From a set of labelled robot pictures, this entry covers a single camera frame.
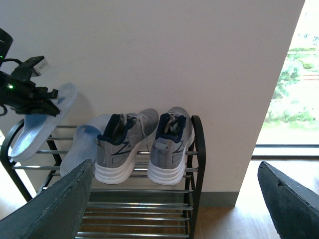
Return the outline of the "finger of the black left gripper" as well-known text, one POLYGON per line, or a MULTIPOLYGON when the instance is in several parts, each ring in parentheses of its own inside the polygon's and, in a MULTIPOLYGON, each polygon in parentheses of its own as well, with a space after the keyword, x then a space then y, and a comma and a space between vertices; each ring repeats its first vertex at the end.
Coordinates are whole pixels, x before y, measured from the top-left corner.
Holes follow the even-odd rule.
POLYGON ((39 105, 39 113, 56 116, 60 113, 59 108, 52 102, 58 97, 58 90, 53 89, 51 92, 48 92, 48 89, 39 89, 37 92, 37 100, 39 105))

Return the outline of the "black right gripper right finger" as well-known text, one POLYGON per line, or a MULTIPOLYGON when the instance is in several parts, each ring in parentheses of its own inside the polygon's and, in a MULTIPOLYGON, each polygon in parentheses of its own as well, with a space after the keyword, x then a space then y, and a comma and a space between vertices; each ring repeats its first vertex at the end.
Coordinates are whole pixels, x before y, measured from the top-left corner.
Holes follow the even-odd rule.
POLYGON ((265 161, 259 165, 258 181, 280 238, 319 237, 318 194, 265 161))

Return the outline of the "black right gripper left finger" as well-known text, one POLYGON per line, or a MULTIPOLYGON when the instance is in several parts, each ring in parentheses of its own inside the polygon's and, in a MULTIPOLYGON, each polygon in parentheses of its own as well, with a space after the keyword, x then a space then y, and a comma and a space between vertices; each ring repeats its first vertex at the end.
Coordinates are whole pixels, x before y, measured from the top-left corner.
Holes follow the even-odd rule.
POLYGON ((86 209, 93 164, 84 161, 0 222, 2 239, 73 239, 86 209))

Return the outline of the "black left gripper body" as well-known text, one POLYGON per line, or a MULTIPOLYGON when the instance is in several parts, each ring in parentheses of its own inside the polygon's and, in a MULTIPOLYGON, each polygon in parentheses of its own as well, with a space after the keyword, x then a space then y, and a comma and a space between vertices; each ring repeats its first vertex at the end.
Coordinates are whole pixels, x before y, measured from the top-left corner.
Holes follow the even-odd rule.
POLYGON ((34 82, 22 82, 7 73, 0 73, 0 103, 17 114, 47 114, 46 87, 36 87, 34 82))

